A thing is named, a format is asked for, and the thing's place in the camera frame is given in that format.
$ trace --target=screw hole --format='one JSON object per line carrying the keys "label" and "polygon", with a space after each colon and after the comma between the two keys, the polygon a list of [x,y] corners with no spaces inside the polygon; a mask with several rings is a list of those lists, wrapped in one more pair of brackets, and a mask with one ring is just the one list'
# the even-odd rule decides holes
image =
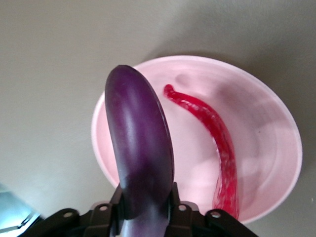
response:
{"label": "screw hole", "polygon": [[214,218],[220,218],[220,217],[221,217],[221,214],[218,213],[217,211],[212,211],[212,212],[211,212],[211,216],[214,217]]}
{"label": "screw hole", "polygon": [[100,211],[106,211],[107,209],[108,209],[107,206],[101,206],[101,207],[99,208]]}
{"label": "screw hole", "polygon": [[64,217],[65,217],[65,218],[68,218],[68,217],[71,217],[72,215],[73,215],[72,212],[66,212],[66,213],[64,214]]}
{"label": "screw hole", "polygon": [[187,207],[185,205],[179,205],[178,208],[179,208],[179,211],[187,210]]}

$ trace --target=eggplant skin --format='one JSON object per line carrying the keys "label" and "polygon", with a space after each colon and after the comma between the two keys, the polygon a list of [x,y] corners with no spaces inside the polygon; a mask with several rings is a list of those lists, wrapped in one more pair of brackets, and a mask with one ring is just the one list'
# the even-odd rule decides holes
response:
{"label": "eggplant skin", "polygon": [[161,237],[174,161],[158,97],[139,71],[119,65],[108,76],[105,107],[124,198],[123,236]]}

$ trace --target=beige tabletop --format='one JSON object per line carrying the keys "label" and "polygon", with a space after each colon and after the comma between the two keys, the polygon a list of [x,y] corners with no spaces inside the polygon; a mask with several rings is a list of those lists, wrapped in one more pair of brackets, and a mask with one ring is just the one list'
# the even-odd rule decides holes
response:
{"label": "beige tabletop", "polygon": [[90,138],[106,77],[168,55],[233,64],[284,101],[302,172],[280,207],[247,226],[260,237],[315,236],[315,0],[1,0],[0,183],[44,216],[109,199]]}

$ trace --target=red chili pepper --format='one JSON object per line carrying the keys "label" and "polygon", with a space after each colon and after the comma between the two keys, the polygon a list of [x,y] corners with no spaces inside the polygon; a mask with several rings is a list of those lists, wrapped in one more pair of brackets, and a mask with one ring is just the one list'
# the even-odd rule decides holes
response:
{"label": "red chili pepper", "polygon": [[237,168],[231,136],[219,114],[205,102],[176,92],[172,85],[165,86],[163,94],[172,102],[191,112],[213,136],[220,158],[220,174],[213,198],[213,208],[239,216]]}

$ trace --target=black plastic mount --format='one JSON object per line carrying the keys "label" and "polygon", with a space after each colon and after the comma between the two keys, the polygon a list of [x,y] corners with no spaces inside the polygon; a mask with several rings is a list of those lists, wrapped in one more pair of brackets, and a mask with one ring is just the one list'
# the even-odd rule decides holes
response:
{"label": "black plastic mount", "polygon": [[[27,229],[20,237],[115,237],[124,222],[120,185],[110,202],[99,202],[86,214],[66,208]],[[258,237],[227,212],[214,209],[205,216],[181,202],[174,183],[169,198],[169,225],[165,237]]]}

